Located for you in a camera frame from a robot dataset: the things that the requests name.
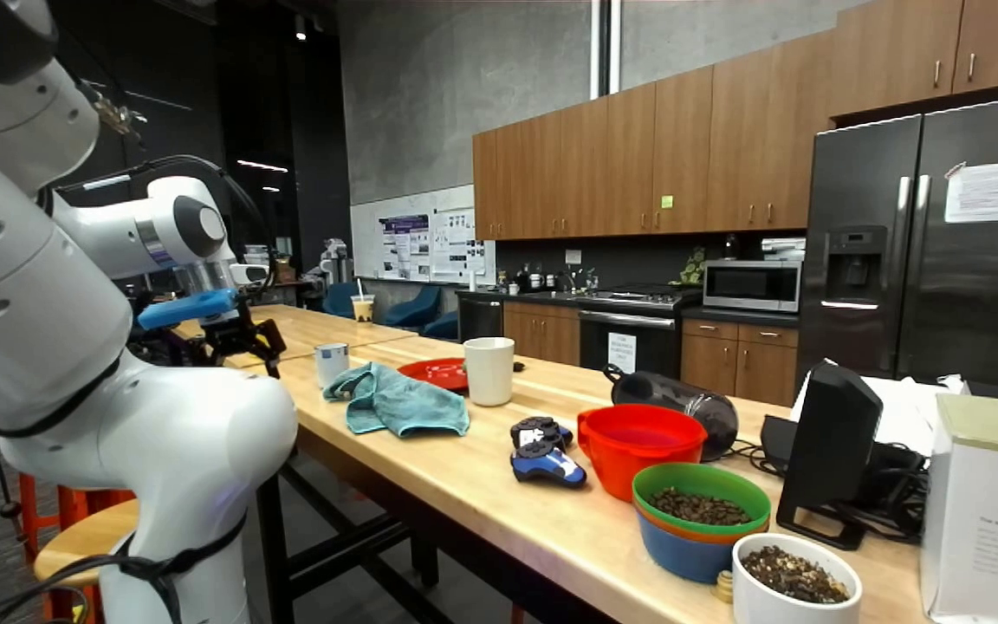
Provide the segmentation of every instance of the humanoid robot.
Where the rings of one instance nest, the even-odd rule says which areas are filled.
[[[40,0],[0,0],[0,450],[40,481],[132,489],[143,515],[124,553],[135,561],[207,553],[152,584],[135,577],[137,565],[103,569],[112,624],[241,624],[236,535],[249,496],[296,445],[296,406],[275,377],[157,369],[124,348],[135,320],[112,274],[132,272],[132,242],[99,242],[67,210],[58,226],[35,204],[98,139],[98,114],[53,60],[53,34]],[[191,176],[157,183],[135,210],[135,233],[166,222],[148,204],[191,204],[184,226],[201,229],[211,250],[224,245]]]

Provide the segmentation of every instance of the cardboard box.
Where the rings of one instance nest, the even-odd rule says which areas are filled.
[[[922,608],[930,621],[998,621],[998,398],[938,397]]]

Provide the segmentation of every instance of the gray wall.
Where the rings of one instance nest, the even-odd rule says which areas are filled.
[[[638,88],[864,0],[623,0]],[[351,204],[470,183],[470,134],[589,99],[591,0],[338,0]]]

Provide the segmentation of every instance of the red bowl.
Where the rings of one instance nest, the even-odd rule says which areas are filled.
[[[665,406],[618,404],[578,412],[575,440],[589,455],[603,489],[631,502],[631,479],[641,467],[700,460],[708,430],[700,419]]]
[[[465,356],[444,356],[444,362],[413,362],[397,369],[407,377],[447,388],[447,392],[467,392]]]

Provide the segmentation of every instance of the stainless steel refrigerator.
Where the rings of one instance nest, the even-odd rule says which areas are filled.
[[[998,397],[998,102],[817,134],[799,374],[820,356]]]

